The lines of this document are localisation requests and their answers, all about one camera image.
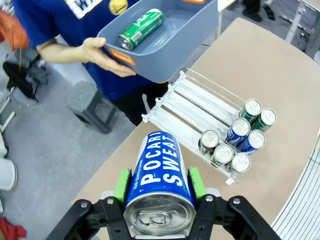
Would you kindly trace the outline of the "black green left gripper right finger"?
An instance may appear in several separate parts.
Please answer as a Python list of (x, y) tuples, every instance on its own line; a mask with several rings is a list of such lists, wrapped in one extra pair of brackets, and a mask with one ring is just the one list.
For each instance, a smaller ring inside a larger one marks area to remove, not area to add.
[(222, 226), (234, 240), (278, 240), (278, 235), (241, 195), (224, 200), (205, 189), (198, 168), (187, 170), (195, 198), (196, 216), (187, 240), (210, 240), (214, 225)]

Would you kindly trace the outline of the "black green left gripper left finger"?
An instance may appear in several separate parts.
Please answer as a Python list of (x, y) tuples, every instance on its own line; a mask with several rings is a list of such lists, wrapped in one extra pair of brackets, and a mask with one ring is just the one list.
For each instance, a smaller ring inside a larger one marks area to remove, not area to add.
[(47, 236), (47, 240), (91, 240), (101, 228), (107, 228), (109, 240), (133, 240), (124, 218), (124, 203), (132, 180), (132, 171), (123, 169), (114, 193), (96, 203), (78, 199)]

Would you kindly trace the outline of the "blue Pocari Sweat can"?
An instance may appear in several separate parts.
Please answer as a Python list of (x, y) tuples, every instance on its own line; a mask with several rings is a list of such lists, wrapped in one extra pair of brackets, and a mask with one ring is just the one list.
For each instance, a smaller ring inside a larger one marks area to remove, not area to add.
[(261, 130), (255, 129), (239, 143), (237, 148), (240, 152), (251, 155), (263, 148), (265, 144), (265, 134)]
[(226, 133), (225, 141), (232, 146), (237, 146), (251, 131), (250, 123), (242, 117), (233, 121)]
[(196, 216), (195, 198), (172, 134), (155, 131), (143, 139), (124, 205), (124, 218), (138, 233), (187, 232)]

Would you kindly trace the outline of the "black Pepsi can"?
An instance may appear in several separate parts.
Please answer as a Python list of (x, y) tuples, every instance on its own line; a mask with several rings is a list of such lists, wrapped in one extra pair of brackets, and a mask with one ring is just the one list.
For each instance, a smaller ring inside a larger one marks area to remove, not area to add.
[(199, 151), (204, 155), (211, 155), (214, 149), (219, 145), (219, 134), (214, 130), (204, 131), (198, 141)]
[(251, 166), (251, 158), (247, 153), (239, 152), (234, 155), (228, 168), (230, 171), (243, 173), (246, 172)]
[(217, 165), (229, 163), (234, 157), (234, 150), (228, 144), (219, 144), (213, 152), (212, 161)]

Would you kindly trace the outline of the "blue-grey plastic bin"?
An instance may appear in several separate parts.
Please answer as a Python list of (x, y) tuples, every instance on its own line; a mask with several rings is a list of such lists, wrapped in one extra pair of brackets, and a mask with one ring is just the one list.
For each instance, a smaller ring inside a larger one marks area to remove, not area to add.
[[(118, 35), (151, 9), (164, 14), (163, 24), (132, 51), (121, 47)], [(169, 80), (218, 27), (218, 0), (139, 0), (107, 24), (98, 37), (121, 65), (154, 82)]]

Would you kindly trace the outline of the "green soda can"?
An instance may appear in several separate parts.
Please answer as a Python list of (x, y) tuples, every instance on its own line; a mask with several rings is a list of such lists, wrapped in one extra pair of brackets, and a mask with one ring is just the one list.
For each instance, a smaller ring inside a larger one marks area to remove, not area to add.
[(260, 130), (266, 132), (271, 126), (273, 126), (277, 121), (277, 115), (275, 111), (271, 108), (263, 108), (259, 116), (251, 125), (251, 130)]
[(158, 29), (164, 20), (164, 14), (159, 9), (150, 9), (118, 35), (121, 47), (132, 51)]
[(245, 118), (248, 122), (252, 122), (261, 113), (261, 111), (261, 103), (255, 98), (250, 98), (244, 103), (244, 106), (239, 111), (238, 116), (240, 118)]

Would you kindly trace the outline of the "person's right forearm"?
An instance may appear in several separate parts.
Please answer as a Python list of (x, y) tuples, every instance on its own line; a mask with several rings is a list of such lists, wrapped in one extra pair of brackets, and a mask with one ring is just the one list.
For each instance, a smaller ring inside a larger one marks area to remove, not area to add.
[(55, 64), (69, 64), (69, 63), (87, 63), (88, 59), (82, 46), (72, 47), (57, 43), (53, 38), (47, 42), (36, 46), (37, 52), (47, 62)]

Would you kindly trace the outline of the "clear plastic can dispenser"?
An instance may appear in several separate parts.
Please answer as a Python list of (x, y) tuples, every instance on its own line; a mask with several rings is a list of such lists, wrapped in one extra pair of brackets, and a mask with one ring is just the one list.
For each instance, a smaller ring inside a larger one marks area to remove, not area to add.
[(142, 119), (175, 136), (181, 145), (226, 176), (226, 184), (231, 185), (237, 174), (213, 163), (207, 153), (201, 153), (199, 140), (203, 132), (213, 130), (224, 143), (244, 103), (245, 100), (216, 82), (184, 68)]

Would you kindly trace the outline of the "person's right hand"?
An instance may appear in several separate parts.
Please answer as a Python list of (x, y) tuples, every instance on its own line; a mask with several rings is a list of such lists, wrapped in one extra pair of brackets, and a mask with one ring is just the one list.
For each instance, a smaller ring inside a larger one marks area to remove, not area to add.
[(112, 72), (119, 77), (135, 76), (136, 73), (127, 66), (117, 63), (115, 60), (111, 59), (102, 50), (102, 47), (107, 43), (104, 37), (90, 37), (87, 38), (81, 45), (82, 49), (86, 52), (85, 62), (91, 62), (102, 69)]

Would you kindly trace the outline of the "red cloth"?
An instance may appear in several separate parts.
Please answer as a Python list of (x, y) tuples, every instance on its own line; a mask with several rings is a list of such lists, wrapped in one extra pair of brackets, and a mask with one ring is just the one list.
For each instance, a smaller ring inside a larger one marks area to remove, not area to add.
[(11, 224), (5, 217), (0, 218), (0, 240), (19, 240), (27, 237), (27, 231), (20, 225)]

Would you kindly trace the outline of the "white cylindrical air purifier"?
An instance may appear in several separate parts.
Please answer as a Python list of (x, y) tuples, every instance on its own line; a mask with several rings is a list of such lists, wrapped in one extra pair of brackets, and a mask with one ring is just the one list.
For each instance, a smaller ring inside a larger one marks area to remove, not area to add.
[(15, 163), (6, 158), (0, 158), (0, 190), (10, 191), (18, 182), (18, 169)]

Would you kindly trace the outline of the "grey plastic stool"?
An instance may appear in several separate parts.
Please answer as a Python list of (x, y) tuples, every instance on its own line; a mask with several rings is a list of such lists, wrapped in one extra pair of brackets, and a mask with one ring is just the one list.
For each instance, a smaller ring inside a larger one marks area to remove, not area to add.
[(104, 100), (104, 94), (95, 84), (79, 81), (72, 88), (66, 106), (86, 127), (108, 134), (112, 131), (110, 123), (117, 108), (112, 104), (106, 120), (102, 120), (97, 114), (97, 106)]

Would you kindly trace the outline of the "small white side table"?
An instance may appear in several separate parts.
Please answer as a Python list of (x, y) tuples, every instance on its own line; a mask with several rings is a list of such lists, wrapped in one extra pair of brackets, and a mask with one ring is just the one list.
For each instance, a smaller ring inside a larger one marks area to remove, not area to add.
[(11, 92), (7, 88), (0, 89), (0, 131), (2, 133), (15, 115)]

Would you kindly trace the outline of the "dark jacket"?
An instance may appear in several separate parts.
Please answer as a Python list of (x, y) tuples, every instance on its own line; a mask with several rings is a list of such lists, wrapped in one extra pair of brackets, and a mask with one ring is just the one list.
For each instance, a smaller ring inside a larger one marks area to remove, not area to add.
[(50, 73), (46, 71), (46, 63), (38, 55), (28, 67), (5, 61), (3, 70), (8, 76), (7, 88), (18, 88), (28, 99), (35, 100), (40, 84), (47, 84)]

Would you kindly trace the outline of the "person in blue Warriors shirt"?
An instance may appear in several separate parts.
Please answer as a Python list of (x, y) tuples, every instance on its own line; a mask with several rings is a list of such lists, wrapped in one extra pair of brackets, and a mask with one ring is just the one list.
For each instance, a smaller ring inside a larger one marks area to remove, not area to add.
[[(51, 39), (80, 47), (139, 0), (12, 0), (15, 15), (32, 48)], [(136, 74), (120, 77), (92, 62), (80, 62), (109, 99), (131, 123), (138, 126), (168, 90), (168, 83), (154, 83)]]

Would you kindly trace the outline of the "aluminium rig frame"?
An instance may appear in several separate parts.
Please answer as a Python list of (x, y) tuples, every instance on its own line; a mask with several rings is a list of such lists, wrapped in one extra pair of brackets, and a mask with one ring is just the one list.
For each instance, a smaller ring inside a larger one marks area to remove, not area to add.
[(320, 130), (297, 184), (271, 226), (282, 240), (320, 240)]

